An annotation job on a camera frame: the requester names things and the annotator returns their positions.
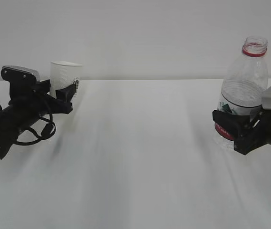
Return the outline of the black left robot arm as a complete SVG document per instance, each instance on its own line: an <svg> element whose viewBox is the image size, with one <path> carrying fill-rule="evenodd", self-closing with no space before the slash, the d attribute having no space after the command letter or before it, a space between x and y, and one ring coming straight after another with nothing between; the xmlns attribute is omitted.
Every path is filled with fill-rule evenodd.
<svg viewBox="0 0 271 229"><path fill-rule="evenodd" d="M0 105L0 160L12 145L31 146L48 140L56 133L54 114L69 114L75 83L56 90L53 97L50 81L40 81L36 70L4 65L1 77L10 84L10 101L6 108Z"/></svg>

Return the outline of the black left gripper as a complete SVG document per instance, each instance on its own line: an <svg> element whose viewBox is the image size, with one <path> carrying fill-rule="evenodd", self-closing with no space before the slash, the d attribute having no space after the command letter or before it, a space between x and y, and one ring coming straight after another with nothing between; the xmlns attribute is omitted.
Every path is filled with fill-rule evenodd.
<svg viewBox="0 0 271 229"><path fill-rule="evenodd" d="M50 80L37 81L33 75L12 70L1 70L3 80L10 83L9 105L31 105L35 103L51 114L69 114L72 111L72 99L77 92L75 84L55 90L56 98L50 93Z"/></svg>

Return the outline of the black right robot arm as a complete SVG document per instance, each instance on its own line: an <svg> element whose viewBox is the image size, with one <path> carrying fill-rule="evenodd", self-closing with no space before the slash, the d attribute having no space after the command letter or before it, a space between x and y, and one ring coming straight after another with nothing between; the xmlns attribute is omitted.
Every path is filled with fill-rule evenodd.
<svg viewBox="0 0 271 229"><path fill-rule="evenodd" d="M212 119L232 136L233 149L242 155L271 145L271 110L261 109L253 119L214 110Z"/></svg>

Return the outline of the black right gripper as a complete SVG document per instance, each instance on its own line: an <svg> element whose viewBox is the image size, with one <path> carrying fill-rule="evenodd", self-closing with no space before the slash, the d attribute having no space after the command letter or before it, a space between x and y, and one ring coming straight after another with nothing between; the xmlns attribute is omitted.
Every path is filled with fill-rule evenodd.
<svg viewBox="0 0 271 229"><path fill-rule="evenodd" d="M234 115L214 110L212 119L217 132L228 140L234 140L234 150L242 155L264 145L271 145L271 110L263 111L258 123L246 130L243 136L242 132L250 123L249 115Z"/></svg>

